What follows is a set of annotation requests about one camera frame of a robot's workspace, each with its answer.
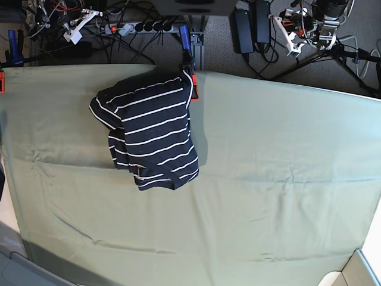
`green cloth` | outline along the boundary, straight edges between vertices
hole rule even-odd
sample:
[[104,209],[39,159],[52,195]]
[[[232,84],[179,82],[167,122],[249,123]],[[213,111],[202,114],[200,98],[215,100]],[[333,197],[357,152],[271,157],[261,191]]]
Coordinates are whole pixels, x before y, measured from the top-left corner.
[[200,174],[141,192],[88,105],[152,68],[5,70],[2,152],[30,259],[85,286],[316,286],[342,270],[381,195],[381,102],[200,72]]

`navy blue shirt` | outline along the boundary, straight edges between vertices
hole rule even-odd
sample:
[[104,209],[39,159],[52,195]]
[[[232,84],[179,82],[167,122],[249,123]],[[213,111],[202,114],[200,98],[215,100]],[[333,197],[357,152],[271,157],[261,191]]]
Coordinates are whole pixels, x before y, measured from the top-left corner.
[[191,140],[192,79],[156,68],[100,91],[93,115],[109,130],[115,168],[133,173],[140,190],[177,189],[198,176]]

